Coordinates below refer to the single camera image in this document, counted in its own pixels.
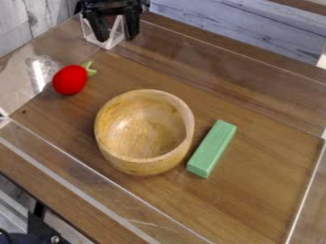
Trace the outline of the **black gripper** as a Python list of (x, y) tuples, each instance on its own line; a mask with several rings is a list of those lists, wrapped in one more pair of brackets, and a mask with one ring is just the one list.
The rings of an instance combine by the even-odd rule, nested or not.
[(132, 40), (140, 31), (140, 14), (150, 8), (150, 0), (79, 0), (77, 10), (85, 13), (87, 20), (99, 42), (110, 38), (110, 31), (101, 14), (124, 14), (124, 30), (128, 40)]

